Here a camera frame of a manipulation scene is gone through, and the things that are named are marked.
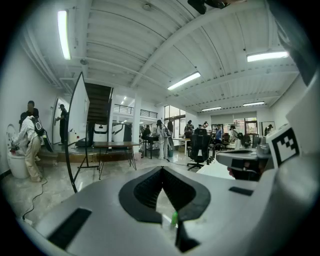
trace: white wall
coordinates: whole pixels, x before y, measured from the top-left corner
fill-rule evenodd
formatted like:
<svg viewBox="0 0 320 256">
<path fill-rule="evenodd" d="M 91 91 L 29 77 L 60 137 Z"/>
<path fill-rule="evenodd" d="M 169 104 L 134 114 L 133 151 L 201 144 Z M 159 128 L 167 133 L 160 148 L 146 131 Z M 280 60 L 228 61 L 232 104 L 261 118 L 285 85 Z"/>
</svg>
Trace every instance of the white wall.
<svg viewBox="0 0 320 256">
<path fill-rule="evenodd" d="M 20 46 L 8 55 L 0 77 L 0 173 L 9 169 L 5 136 L 9 124 L 19 131 L 19 119 L 34 101 L 44 129 L 52 138 L 53 111 L 60 91 L 48 84 Z"/>
<path fill-rule="evenodd" d="M 287 113 L 301 99 L 306 89 L 307 87 L 299 75 L 284 95 L 270 108 L 277 129 L 288 123 Z"/>
</svg>

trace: ceiling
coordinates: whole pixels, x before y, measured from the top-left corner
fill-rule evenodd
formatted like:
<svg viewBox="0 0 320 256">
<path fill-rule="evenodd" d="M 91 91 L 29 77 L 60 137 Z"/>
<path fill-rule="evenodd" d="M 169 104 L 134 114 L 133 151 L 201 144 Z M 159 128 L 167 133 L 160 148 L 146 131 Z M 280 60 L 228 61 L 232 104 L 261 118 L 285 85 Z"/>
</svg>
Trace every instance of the ceiling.
<svg viewBox="0 0 320 256">
<path fill-rule="evenodd" d="M 71 60 L 62 55 L 57 27 L 57 11 L 65 9 Z M 34 13 L 20 39 L 52 86 L 66 94 L 83 72 L 86 82 L 131 98 L 139 92 L 144 101 L 190 113 L 255 101 L 270 106 L 299 74 L 291 58 L 247 62 L 249 54 L 283 50 L 263 0 L 209 7 L 205 15 L 187 0 L 52 1 Z M 167 90 L 194 72 L 201 76 Z"/>
</svg>

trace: pillar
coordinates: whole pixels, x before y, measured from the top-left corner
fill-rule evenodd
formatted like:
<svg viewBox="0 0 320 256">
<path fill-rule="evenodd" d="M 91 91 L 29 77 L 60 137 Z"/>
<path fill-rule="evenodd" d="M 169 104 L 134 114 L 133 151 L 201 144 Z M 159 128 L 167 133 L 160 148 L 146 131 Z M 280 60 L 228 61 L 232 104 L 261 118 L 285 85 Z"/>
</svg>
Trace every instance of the pillar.
<svg viewBox="0 0 320 256">
<path fill-rule="evenodd" d="M 138 92 L 135 93 L 134 97 L 134 110 L 133 110 L 133 122 L 132 122 L 132 142 L 139 143 L 139 132 L 140 132 L 140 111 L 142 98 Z M 133 152 L 139 152 L 139 146 L 133 147 Z"/>
</svg>

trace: tiled floor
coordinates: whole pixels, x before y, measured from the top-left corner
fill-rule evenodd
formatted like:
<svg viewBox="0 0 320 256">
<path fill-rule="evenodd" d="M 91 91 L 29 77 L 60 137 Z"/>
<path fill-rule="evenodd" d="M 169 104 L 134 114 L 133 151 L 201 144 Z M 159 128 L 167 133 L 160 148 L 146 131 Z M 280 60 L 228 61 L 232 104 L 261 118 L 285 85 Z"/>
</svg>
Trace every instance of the tiled floor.
<svg viewBox="0 0 320 256">
<path fill-rule="evenodd" d="M 183 165 L 191 162 L 188 156 L 184 153 L 175 151 L 173 157 L 166 160 L 159 160 L 157 155 L 152 159 L 144 157 L 141 161 L 136 162 L 137 170 L 155 166 L 168 166 L 173 170 L 187 170 Z M 71 164 L 72 172 L 75 174 L 79 163 Z M 74 194 L 72 189 L 66 163 L 59 162 L 57 166 L 47 164 L 39 167 L 43 172 L 43 176 L 47 179 L 47 184 L 43 185 L 43 194 L 34 200 L 34 210 L 28 213 L 25 217 L 32 221 L 32 225 L 36 224 L 48 211 L 54 206 L 60 204 L 65 199 Z M 106 162 L 101 175 L 101 179 L 108 179 L 119 174 L 134 172 L 133 167 L 129 167 L 128 161 Z M 83 169 L 79 173 L 75 185 L 79 190 L 99 180 L 99 174 L 96 168 Z M 45 180 L 41 183 L 34 183 L 27 179 L 17 179 L 12 174 L 6 176 L 1 181 L 1 187 L 10 203 L 13 211 L 18 218 L 32 206 L 32 199 L 41 193 L 42 186 Z M 157 201 L 157 211 L 171 218 L 175 211 L 166 194 L 162 191 Z"/>
</svg>

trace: white board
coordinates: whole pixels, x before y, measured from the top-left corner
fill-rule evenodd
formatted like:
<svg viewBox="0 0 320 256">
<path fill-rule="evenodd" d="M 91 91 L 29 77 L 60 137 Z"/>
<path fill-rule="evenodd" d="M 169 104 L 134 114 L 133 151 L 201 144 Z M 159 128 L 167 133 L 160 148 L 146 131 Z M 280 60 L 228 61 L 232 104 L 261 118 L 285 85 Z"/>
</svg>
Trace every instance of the white board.
<svg viewBox="0 0 320 256">
<path fill-rule="evenodd" d="M 69 108 L 68 132 L 75 132 L 79 140 L 86 137 L 86 124 L 90 101 L 82 72 L 75 84 Z"/>
</svg>

